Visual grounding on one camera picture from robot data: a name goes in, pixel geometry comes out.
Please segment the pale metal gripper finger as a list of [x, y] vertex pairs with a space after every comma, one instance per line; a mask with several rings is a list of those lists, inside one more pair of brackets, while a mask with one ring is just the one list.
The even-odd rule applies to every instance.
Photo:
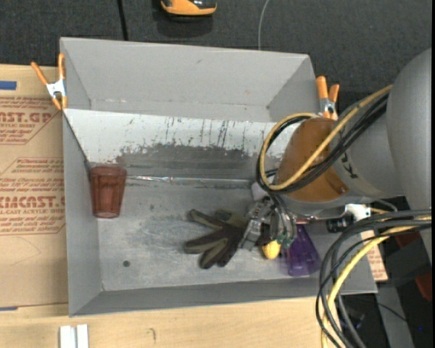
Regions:
[[250, 220], [247, 224], [244, 235], [239, 242], [240, 249], [252, 250], [261, 236], [261, 220]]
[[247, 220], [258, 219], [265, 220], [270, 217], [273, 211], [273, 201], [270, 198], [262, 198], [253, 202], [246, 209], [245, 218]]

